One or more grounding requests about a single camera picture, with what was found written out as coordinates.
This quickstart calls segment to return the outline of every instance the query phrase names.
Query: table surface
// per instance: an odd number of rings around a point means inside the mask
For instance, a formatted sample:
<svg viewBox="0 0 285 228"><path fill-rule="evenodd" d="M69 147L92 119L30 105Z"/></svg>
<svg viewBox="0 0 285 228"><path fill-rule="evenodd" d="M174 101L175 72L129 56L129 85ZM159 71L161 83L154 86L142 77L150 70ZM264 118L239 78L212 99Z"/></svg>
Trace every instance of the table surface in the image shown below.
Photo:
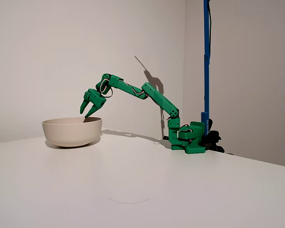
<svg viewBox="0 0 285 228"><path fill-rule="evenodd" d="M285 167L103 130L0 143L0 228L285 228Z"/></svg>

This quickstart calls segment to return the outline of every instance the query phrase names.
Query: green robotic arm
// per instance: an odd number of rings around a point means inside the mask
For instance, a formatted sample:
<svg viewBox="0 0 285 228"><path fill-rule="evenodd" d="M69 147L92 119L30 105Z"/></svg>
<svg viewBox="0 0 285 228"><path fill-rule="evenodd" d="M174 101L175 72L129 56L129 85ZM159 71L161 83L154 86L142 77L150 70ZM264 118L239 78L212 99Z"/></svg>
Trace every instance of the green robotic arm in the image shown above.
<svg viewBox="0 0 285 228"><path fill-rule="evenodd" d="M186 153L205 152L205 147L200 146L205 129L204 123L191 122L190 125L184 124L181 126L178 108L147 82L139 89L127 84L120 77L104 74L101 81L96 85L96 89L89 89L85 92L84 101L80 106L80 113L83 113L89 102L93 103L93 106L87 115L85 115L85 118L102 108L106 102L106 98L108 98L104 95L112 90L112 87L125 91L142 100L150 97L161 109L170 115L168 128L169 142L171 143L172 150L185 150Z"/></svg>

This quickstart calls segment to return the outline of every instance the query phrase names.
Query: beige bowl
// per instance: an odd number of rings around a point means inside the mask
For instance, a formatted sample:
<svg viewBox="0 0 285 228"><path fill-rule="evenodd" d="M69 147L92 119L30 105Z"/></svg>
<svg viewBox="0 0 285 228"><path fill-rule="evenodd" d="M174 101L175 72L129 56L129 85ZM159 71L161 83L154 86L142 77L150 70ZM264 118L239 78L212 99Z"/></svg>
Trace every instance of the beige bowl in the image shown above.
<svg viewBox="0 0 285 228"><path fill-rule="evenodd" d="M76 117L46 120L42 122L46 139L54 145L77 147L91 143L100 137L103 120L98 117Z"/></svg>

